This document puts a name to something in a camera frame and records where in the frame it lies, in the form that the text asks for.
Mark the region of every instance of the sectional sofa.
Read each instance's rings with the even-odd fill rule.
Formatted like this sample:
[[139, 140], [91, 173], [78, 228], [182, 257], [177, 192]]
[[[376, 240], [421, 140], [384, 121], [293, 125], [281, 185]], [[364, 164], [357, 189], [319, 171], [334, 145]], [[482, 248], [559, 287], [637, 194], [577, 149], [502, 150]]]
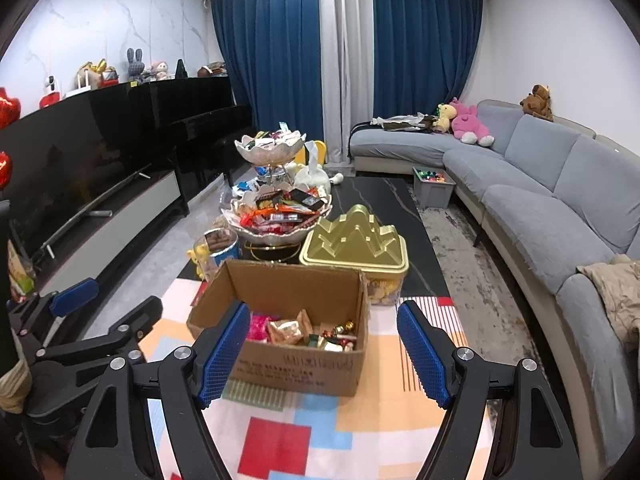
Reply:
[[497, 101], [478, 105], [491, 149], [453, 136], [360, 130], [357, 171], [446, 168], [535, 313], [567, 392], [586, 480], [601, 479], [636, 433], [638, 364], [623, 351], [577, 266], [615, 253], [640, 260], [640, 158], [562, 118]]

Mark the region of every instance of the blue curtain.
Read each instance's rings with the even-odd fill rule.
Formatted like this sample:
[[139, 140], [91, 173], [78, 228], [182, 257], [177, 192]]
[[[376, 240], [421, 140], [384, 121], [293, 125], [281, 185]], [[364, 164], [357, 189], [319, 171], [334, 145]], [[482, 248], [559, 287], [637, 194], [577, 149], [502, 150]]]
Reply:
[[482, 0], [373, 0], [375, 117], [431, 114], [459, 97]]
[[324, 138], [319, 0], [211, 0], [236, 101], [260, 130], [285, 121]]

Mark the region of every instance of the metal bolt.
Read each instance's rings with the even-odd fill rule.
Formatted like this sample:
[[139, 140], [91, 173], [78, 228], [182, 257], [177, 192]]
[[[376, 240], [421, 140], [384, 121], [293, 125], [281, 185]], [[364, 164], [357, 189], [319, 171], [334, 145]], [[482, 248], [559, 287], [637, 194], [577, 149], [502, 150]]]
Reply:
[[471, 348], [464, 346], [462, 348], [458, 348], [456, 354], [463, 361], [471, 361], [471, 359], [474, 358], [474, 351]]
[[111, 361], [111, 363], [109, 364], [109, 366], [113, 369], [113, 370], [120, 370], [124, 364], [125, 364], [125, 360], [123, 357], [116, 357], [113, 361]]
[[174, 357], [176, 359], [186, 359], [191, 355], [191, 348], [188, 346], [180, 346], [174, 350]]
[[538, 368], [538, 365], [533, 359], [523, 359], [522, 367], [525, 370], [529, 370], [529, 372], [532, 372], [533, 370], [536, 370]]

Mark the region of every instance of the curtain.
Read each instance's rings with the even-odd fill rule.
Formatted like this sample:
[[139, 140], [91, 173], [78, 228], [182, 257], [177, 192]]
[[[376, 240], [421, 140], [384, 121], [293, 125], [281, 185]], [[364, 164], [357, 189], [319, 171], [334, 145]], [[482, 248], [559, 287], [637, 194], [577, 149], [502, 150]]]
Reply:
[[320, 38], [324, 142], [346, 163], [351, 127], [373, 117], [373, 0], [320, 0]]
[[462, 92], [482, 0], [373, 0], [374, 115], [431, 114]]
[[236, 102], [251, 105], [258, 129], [284, 121], [321, 140], [318, 0], [211, 0], [211, 9]]

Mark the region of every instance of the gray plastic bin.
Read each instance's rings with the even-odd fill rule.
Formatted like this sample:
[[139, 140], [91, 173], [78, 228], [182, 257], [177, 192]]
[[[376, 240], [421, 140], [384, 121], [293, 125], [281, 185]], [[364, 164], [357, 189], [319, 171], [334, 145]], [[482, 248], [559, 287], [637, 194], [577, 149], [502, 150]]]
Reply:
[[[418, 176], [418, 170], [441, 173], [443, 174], [446, 182], [430, 182], [429, 180], [421, 180]], [[418, 199], [420, 207], [448, 207], [451, 193], [453, 193], [453, 189], [455, 187], [456, 183], [451, 179], [447, 172], [441, 168], [426, 168], [423, 166], [414, 168], [414, 193], [415, 197]]]

